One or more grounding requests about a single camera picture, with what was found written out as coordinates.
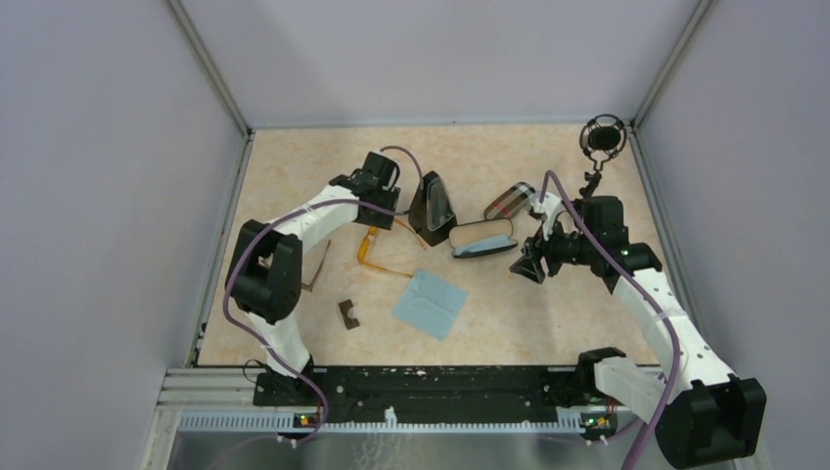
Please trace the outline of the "plaid glasses case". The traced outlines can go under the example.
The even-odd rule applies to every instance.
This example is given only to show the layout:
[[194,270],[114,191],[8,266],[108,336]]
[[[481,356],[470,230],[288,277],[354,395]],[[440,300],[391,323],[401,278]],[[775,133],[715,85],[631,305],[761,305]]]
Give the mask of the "plaid glasses case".
[[535,188],[527,182],[517,182],[485,207],[483,218],[485,220],[512,219],[530,203],[535,192]]

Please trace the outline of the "black textured glasses case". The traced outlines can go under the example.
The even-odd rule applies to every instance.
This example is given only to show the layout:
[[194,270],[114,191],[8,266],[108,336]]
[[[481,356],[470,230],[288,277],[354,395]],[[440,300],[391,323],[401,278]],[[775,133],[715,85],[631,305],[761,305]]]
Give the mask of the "black textured glasses case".
[[514,238],[514,226],[510,219],[479,220],[457,225],[449,232],[451,255],[456,248],[496,235],[506,235],[517,241]]

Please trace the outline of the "orange tinted sunglasses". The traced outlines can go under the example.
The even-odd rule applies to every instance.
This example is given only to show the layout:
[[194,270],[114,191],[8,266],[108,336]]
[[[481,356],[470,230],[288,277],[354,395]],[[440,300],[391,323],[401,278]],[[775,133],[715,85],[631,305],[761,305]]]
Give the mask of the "orange tinted sunglasses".
[[360,267],[373,272],[409,279],[414,274],[412,257],[427,249],[428,245],[415,230],[398,218],[391,232],[369,227],[359,243],[355,260]]

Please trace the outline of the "blue cleaning cloth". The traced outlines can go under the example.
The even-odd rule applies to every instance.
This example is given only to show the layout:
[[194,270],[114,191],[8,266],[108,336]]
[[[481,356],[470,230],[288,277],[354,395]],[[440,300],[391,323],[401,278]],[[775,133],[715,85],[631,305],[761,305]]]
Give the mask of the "blue cleaning cloth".
[[517,245],[517,241],[506,235],[496,235],[456,248],[452,255],[457,259],[478,258],[509,251]]
[[468,296],[466,290],[417,269],[392,308],[392,316],[436,340],[445,341]]

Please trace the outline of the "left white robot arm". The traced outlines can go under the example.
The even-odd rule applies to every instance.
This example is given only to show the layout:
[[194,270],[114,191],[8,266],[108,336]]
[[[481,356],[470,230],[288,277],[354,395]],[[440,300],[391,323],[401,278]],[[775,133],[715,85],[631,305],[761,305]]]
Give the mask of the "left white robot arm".
[[249,319],[243,330],[265,349],[268,368],[280,374],[277,393],[302,404],[313,393],[304,368],[311,354],[292,314],[300,302],[305,254],[343,225],[389,229],[399,215],[396,161],[379,151],[361,167],[334,177],[309,202],[269,222],[251,219],[240,229],[228,269],[223,313],[236,306]]

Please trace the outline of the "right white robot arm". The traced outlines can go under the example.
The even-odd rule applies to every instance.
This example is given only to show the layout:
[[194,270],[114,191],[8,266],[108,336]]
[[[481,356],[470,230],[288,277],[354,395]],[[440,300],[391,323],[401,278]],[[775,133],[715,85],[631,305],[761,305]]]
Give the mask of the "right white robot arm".
[[609,396],[639,418],[642,429],[623,466],[630,469],[649,439],[676,469],[755,454],[766,406],[761,383],[742,379],[702,337],[645,243],[632,244],[622,202],[613,196],[574,204],[545,193],[530,197],[540,220],[510,268],[536,283],[565,264],[587,266],[634,317],[664,376],[658,378],[620,352],[584,353],[574,377],[587,403]]

